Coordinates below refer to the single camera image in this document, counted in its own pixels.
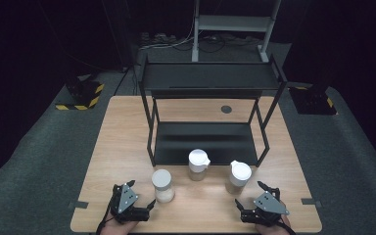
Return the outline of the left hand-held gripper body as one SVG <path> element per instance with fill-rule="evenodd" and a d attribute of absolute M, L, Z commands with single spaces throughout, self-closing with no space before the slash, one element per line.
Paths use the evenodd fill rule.
<path fill-rule="evenodd" d="M 150 209 L 148 207 L 136 208 L 134 204 L 137 200 L 138 195 L 127 183 L 115 185 L 109 203 L 110 213 L 114 220 L 121 224 L 129 221 L 148 221 Z"/>

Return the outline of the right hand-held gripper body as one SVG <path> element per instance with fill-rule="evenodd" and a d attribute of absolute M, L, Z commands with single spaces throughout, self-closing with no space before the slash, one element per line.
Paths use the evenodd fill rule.
<path fill-rule="evenodd" d="M 278 223 L 282 215 L 289 215 L 289 211 L 280 202 L 279 191 L 265 190 L 253 200 L 256 206 L 252 210 L 246 210 L 240 206 L 240 219 L 245 223 L 271 226 Z"/>

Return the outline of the glass jar of white powder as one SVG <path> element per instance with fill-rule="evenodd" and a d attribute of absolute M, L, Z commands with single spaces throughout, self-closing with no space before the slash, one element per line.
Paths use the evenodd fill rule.
<path fill-rule="evenodd" d="M 155 196 L 160 203 L 169 203 L 175 193 L 172 188 L 172 177 L 166 169 L 158 169 L 152 175 L 152 183 L 155 188 Z"/>

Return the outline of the glass jar of brown powder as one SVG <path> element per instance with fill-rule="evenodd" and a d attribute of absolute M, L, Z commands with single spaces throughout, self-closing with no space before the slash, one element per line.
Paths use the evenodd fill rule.
<path fill-rule="evenodd" d="M 226 191 L 234 195 L 240 194 L 251 176 L 252 170 L 247 164 L 238 161 L 231 162 L 229 176 L 225 183 Z"/>
<path fill-rule="evenodd" d="M 189 154 L 189 177 L 194 181 L 201 181 L 207 174 L 211 161 L 202 149 L 195 149 Z"/>

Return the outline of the black metal two-tier rack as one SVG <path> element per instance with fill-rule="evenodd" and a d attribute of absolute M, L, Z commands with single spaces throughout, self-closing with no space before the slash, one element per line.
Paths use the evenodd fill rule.
<path fill-rule="evenodd" d="M 287 84 L 271 58 L 266 62 L 140 63 L 139 90 L 149 126 L 147 151 L 152 165 L 186 165 L 194 149 L 205 150 L 213 165 L 237 160 L 260 166 L 269 151 L 265 128 Z M 264 149 L 257 153 L 252 121 L 164 120 L 164 99 L 252 100 L 250 118 L 258 120 Z"/>

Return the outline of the person's right hand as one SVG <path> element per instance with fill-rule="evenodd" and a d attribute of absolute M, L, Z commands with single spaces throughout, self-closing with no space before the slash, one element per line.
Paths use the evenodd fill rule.
<path fill-rule="evenodd" d="M 289 218 L 285 214 L 281 215 L 280 222 L 285 223 L 289 227 L 291 226 Z M 285 228 L 278 226 L 278 225 L 267 227 L 261 224 L 256 224 L 255 229 L 261 235 L 290 235 L 289 232 Z"/>

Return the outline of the person's left hand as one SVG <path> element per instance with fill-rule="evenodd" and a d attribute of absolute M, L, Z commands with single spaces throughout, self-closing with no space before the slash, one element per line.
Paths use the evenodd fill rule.
<path fill-rule="evenodd" d="M 103 223 L 100 235 L 127 235 L 137 224 L 138 221 L 128 221 L 120 224 L 114 218 L 110 218 Z"/>

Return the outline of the grey tape strip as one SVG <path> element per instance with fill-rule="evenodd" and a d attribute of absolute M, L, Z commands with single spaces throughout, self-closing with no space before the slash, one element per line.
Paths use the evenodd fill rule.
<path fill-rule="evenodd" d="M 313 198 L 301 198 L 303 205 L 313 205 L 316 208 L 322 208 L 320 201 L 314 200 Z"/>
<path fill-rule="evenodd" d="M 87 207 L 88 207 L 88 203 L 81 202 L 81 201 L 70 201 L 68 204 L 68 208 L 71 210 L 76 209 L 76 208 L 86 209 Z"/>

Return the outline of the yellow-black striped stand base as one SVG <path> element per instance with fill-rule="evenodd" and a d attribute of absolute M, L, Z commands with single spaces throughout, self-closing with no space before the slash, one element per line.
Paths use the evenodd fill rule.
<path fill-rule="evenodd" d="M 99 101 L 104 85 L 98 81 L 80 80 L 78 77 L 67 83 L 72 102 L 56 103 L 55 108 L 59 111 L 93 109 Z"/>
<path fill-rule="evenodd" d="M 312 87 L 290 87 L 290 95 L 300 115 L 334 116 L 337 111 L 332 100 L 324 92 L 316 92 Z"/>

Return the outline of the black power strip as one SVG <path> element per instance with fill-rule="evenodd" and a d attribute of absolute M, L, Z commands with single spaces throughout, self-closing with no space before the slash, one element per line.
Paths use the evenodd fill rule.
<path fill-rule="evenodd" d="M 140 34 L 140 44 L 143 46 L 153 45 L 153 44 L 171 44 L 176 41 L 174 35 L 167 36 L 164 33 L 157 33 L 151 35 L 149 32 L 142 32 Z"/>

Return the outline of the grey metal stand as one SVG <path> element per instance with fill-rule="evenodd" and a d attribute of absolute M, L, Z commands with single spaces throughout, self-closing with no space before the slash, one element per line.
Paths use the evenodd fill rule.
<path fill-rule="evenodd" d="M 266 49 L 276 23 L 277 14 L 282 0 L 275 0 L 269 17 L 246 16 L 213 16 L 200 14 L 200 0 L 195 0 L 194 8 L 194 36 L 192 57 L 193 62 L 199 61 L 199 34 L 201 31 L 246 31 L 262 32 L 264 39 L 258 46 L 258 53 L 263 62 L 268 62 Z"/>

